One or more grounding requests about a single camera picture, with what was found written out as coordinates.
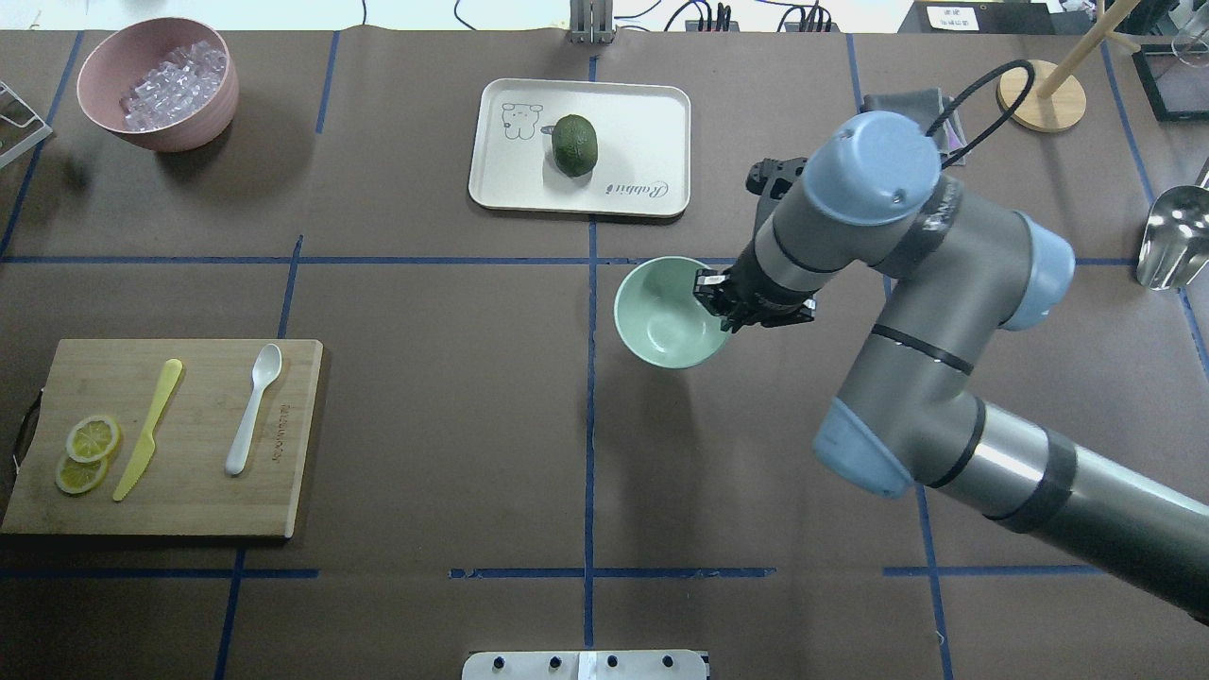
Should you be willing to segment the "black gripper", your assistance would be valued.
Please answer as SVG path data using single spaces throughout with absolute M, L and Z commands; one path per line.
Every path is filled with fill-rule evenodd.
M 791 290 L 763 271 L 754 255 L 741 255 L 718 271 L 698 267 L 692 296 L 708 315 L 722 319 L 722 332 L 737 334 L 748 325 L 776 328 L 810 323 L 816 301 L 812 293 Z

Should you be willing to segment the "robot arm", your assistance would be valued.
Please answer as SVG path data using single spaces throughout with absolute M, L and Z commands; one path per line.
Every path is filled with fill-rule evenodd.
M 692 293 L 723 332 L 812 318 L 854 263 L 893 292 L 831 400 L 812 453 L 862 489 L 924 484 L 1205 622 L 1207 506 L 1006 413 L 967 388 L 994 332 L 1045 321 L 1074 277 L 1068 241 L 964 190 L 901 113 L 860 113 L 725 271 Z

